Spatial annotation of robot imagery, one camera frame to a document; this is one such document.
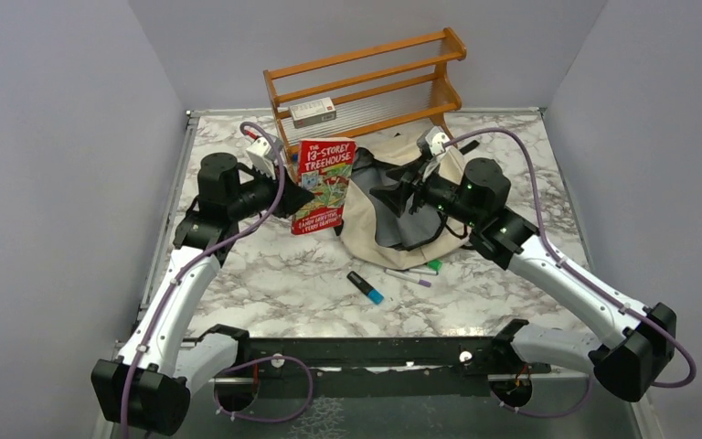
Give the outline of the red Treehouse book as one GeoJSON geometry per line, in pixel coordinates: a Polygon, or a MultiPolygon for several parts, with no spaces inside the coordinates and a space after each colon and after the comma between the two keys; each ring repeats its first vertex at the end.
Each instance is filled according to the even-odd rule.
{"type": "Polygon", "coordinates": [[[356,157],[356,142],[348,137],[307,138],[300,141],[298,184],[314,198],[292,217],[293,235],[333,229],[342,224],[346,194],[356,157]]]}

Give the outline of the beige canvas backpack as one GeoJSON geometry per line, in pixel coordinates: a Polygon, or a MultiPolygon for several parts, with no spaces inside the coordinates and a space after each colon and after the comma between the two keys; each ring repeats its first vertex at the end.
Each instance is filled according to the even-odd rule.
{"type": "Polygon", "coordinates": [[[356,150],[346,192],[343,223],[335,234],[358,259],[384,268],[406,270],[440,259],[460,249],[468,239],[463,225],[441,217],[424,206],[414,214],[395,216],[370,189],[394,181],[386,171],[420,157],[417,132],[399,131],[377,141],[365,141],[356,150]]]}

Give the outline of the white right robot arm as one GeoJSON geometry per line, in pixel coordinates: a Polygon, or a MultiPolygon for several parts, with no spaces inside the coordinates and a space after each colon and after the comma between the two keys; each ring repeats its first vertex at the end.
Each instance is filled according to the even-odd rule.
{"type": "Polygon", "coordinates": [[[525,362],[558,365],[590,374],[621,400],[641,400],[675,354],[675,311],[619,292],[544,243],[542,231],[506,205],[511,182],[493,159],[471,160],[457,183],[427,167],[390,169],[393,184],[369,193],[396,216],[429,206],[459,221],[481,256],[553,297],[590,330],[510,325],[491,347],[493,364],[504,372],[525,362]]]}

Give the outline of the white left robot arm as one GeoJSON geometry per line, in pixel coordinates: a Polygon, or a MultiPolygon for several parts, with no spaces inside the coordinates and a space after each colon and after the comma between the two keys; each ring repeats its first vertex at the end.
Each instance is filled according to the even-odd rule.
{"type": "Polygon", "coordinates": [[[189,350],[186,330],[234,243],[267,218],[286,218],[310,201],[295,185],[283,155],[245,166],[229,153],[201,161],[198,193],[175,229],[165,277],[142,320],[114,359],[99,360],[90,380],[103,417],[124,429],[172,435],[194,393],[216,373],[240,375],[250,366],[245,331],[230,328],[189,350]]]}

